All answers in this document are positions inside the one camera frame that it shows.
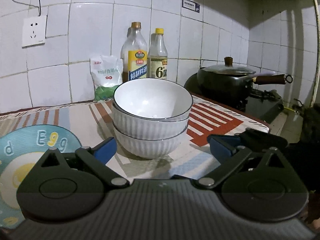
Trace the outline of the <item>white ribbed bowl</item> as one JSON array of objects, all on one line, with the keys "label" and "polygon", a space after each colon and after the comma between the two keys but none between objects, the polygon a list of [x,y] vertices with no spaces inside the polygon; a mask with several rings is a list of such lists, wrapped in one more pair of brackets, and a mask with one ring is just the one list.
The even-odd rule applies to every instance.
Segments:
[{"label": "white ribbed bowl", "polygon": [[188,126],[186,126],[178,135],[168,139],[144,140],[125,135],[113,123],[116,139],[121,146],[130,153],[145,159],[157,159],[174,151],[185,139],[187,129]]},{"label": "white ribbed bowl", "polygon": [[114,92],[114,103],[132,116],[173,121],[189,116],[193,97],[175,82],[143,78],[121,84]]},{"label": "white ribbed bowl", "polygon": [[121,133],[142,140],[160,140],[175,137],[188,125],[188,117],[177,121],[148,120],[134,117],[119,110],[112,103],[114,127]]}]

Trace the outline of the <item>blue fried egg plate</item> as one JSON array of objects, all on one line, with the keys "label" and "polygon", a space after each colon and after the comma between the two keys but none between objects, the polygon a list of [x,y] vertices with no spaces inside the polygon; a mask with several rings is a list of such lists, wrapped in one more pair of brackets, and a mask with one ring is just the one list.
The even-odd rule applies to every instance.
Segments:
[{"label": "blue fried egg plate", "polygon": [[1,227],[14,229],[24,221],[17,189],[50,147],[73,152],[81,143],[71,131],[55,125],[28,126],[1,137]]}]

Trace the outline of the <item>gas stove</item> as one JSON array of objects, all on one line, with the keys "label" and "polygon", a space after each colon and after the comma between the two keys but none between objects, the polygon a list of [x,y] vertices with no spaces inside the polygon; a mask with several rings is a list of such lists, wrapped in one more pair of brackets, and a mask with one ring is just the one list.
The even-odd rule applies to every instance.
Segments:
[{"label": "gas stove", "polygon": [[273,90],[252,89],[249,97],[242,101],[240,111],[271,124],[284,110],[282,97]]}]

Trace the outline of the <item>striped patchwork table cloth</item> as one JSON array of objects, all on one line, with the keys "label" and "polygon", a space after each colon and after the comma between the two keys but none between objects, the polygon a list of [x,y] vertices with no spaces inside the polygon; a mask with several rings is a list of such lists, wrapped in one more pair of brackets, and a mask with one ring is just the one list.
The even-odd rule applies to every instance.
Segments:
[{"label": "striped patchwork table cloth", "polygon": [[[1,137],[19,128],[35,125],[63,127],[71,131],[82,146],[95,146],[114,136],[112,103],[75,103],[3,115]],[[208,135],[233,135],[247,128],[262,132],[269,130],[262,122],[196,97],[189,115],[186,137],[173,152],[158,159],[146,160],[118,145],[116,154],[107,165],[129,180],[165,179],[175,174],[199,178],[219,165],[210,153]]]}]

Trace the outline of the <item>black wok with lid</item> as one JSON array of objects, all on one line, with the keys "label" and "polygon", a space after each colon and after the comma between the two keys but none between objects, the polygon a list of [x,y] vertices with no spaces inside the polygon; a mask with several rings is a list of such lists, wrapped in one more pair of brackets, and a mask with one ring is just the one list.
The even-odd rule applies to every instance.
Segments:
[{"label": "black wok with lid", "polygon": [[224,105],[235,105],[246,100],[253,85],[285,85],[292,83],[290,74],[276,74],[272,70],[256,72],[248,67],[234,66],[232,57],[225,57],[223,64],[200,67],[185,82],[191,93]]}]

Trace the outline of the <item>white green salt bag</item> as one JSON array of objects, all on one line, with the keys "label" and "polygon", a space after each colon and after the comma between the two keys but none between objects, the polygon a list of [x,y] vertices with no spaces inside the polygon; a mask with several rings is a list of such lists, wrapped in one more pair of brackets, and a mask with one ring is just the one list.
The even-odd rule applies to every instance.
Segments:
[{"label": "white green salt bag", "polygon": [[94,100],[111,100],[116,88],[123,83],[123,60],[115,56],[92,57],[90,72],[94,85]]}]

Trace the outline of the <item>vinegar bottle yellow cap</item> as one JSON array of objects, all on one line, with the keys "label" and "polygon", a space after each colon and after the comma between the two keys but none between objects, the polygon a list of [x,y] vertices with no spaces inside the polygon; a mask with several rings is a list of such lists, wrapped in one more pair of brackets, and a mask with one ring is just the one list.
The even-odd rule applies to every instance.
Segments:
[{"label": "vinegar bottle yellow cap", "polygon": [[149,49],[149,77],[167,79],[168,52],[164,43],[164,29],[156,28],[151,35]]}]

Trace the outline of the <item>cooking wine bottle yellow label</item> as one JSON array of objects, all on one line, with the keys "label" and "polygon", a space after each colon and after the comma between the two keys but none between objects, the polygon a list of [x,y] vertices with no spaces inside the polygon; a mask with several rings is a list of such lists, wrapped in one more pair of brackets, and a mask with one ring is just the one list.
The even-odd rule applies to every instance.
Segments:
[{"label": "cooking wine bottle yellow label", "polygon": [[123,82],[147,77],[148,45],[141,33],[141,23],[132,22],[121,52]]}]

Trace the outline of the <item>white wall socket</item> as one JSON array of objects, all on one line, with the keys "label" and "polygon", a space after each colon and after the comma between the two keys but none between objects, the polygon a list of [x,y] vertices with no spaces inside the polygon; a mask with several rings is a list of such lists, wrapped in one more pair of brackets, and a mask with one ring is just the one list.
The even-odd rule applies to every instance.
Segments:
[{"label": "white wall socket", "polygon": [[46,26],[46,15],[25,18],[22,29],[22,48],[45,44]]}]

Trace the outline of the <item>blue wall sticker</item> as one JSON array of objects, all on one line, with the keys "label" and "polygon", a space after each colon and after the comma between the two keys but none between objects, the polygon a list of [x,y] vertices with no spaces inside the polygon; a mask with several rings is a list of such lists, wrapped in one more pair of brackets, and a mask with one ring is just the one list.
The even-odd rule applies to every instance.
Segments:
[{"label": "blue wall sticker", "polygon": [[190,0],[182,0],[182,7],[191,11],[194,11],[196,13],[200,12],[200,5],[199,3],[196,3],[194,1]]}]

